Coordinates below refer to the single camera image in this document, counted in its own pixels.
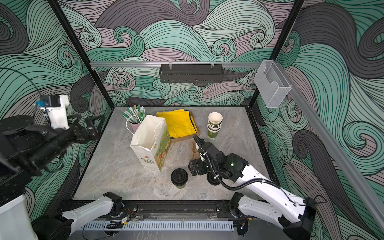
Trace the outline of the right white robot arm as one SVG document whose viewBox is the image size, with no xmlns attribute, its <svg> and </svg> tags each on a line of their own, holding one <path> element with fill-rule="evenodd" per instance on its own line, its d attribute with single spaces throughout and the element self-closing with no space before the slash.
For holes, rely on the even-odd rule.
<svg viewBox="0 0 384 240">
<path fill-rule="evenodd" d="M 200 155 L 189 164 L 191 174 L 207 175 L 212 185 L 233 191 L 229 208 L 237 218 L 255 217 L 283 230 L 291 240 L 309 240 L 318 203 L 302 198 L 269 180 L 237 154 L 225 155 L 217 147 L 193 136 Z"/>
</svg>

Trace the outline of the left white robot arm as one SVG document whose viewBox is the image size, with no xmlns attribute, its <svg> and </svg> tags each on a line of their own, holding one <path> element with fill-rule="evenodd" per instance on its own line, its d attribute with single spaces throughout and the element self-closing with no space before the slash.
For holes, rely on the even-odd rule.
<svg viewBox="0 0 384 240">
<path fill-rule="evenodd" d="M 25 115 L 1 120 L 1 239 L 66 240 L 99 217 L 121 216 L 122 198 L 112 192 L 55 213 L 86 159 L 80 145 L 88 147 L 99 137 L 105 117 L 65 115 L 62 120 L 58 128 Z"/>
</svg>

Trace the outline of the white paper takeout bag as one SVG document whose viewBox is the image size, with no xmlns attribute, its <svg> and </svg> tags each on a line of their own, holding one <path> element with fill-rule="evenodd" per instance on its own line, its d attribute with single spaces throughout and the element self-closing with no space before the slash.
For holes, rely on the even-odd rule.
<svg viewBox="0 0 384 240">
<path fill-rule="evenodd" d="M 147 115 L 136 132 L 130 134 L 130 147 L 141 164 L 160 172 L 172 143 L 166 119 Z"/>
</svg>

